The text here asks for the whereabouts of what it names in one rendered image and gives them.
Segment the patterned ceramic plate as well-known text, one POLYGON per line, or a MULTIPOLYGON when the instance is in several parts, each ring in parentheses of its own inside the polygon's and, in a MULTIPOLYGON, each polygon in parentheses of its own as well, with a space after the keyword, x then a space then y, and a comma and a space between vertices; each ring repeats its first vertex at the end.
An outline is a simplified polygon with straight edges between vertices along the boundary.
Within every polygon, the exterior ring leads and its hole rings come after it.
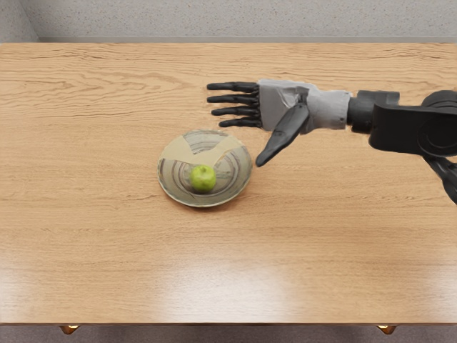
POLYGON ((231 201, 247 186, 253 162, 246 146, 219 130, 188 131, 171 141, 157 165, 159 184, 173 200, 190 207, 214 207, 231 201), (194 168, 206 165, 216 176, 213 189, 201 193, 191 185, 194 168))

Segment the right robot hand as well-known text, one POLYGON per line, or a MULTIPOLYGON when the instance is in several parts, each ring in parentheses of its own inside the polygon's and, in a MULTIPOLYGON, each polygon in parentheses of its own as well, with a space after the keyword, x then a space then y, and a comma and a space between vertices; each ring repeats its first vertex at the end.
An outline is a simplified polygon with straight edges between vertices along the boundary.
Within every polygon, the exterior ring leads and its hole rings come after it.
POLYGON ((211 112, 214 116, 235 116, 221 121, 220 127, 255 127, 271 132, 256 157, 257 167, 268 163, 301 134, 316 129, 345 129, 352 97, 345 90, 323 91, 310 83, 274 79, 210 83, 206 88, 230 92, 210 96, 208 103, 235 104, 211 112))

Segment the green apple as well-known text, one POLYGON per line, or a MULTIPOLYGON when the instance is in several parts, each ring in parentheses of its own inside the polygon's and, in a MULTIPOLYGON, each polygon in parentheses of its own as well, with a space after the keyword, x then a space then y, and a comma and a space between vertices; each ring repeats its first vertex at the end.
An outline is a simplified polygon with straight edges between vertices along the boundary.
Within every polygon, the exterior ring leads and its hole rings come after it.
POLYGON ((189 179, 193 189, 207 193, 216 185, 216 172, 211 166, 201 164, 191 170, 189 179))

